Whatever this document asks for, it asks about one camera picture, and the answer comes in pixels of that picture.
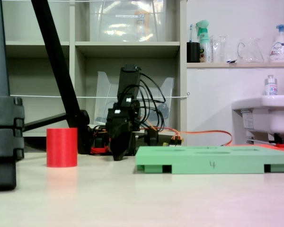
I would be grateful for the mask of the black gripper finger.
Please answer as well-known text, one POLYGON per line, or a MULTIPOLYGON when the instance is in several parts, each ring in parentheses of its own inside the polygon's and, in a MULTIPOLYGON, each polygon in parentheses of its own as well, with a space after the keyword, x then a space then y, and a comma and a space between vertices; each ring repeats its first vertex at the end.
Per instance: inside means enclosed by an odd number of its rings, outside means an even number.
POLYGON ((114 161, 121 161, 124 156, 133 156, 133 134, 123 132, 119 136, 111 138, 110 150, 114 161))
POLYGON ((106 131, 110 138, 117 138, 128 131, 128 122, 122 118, 107 119, 106 131))

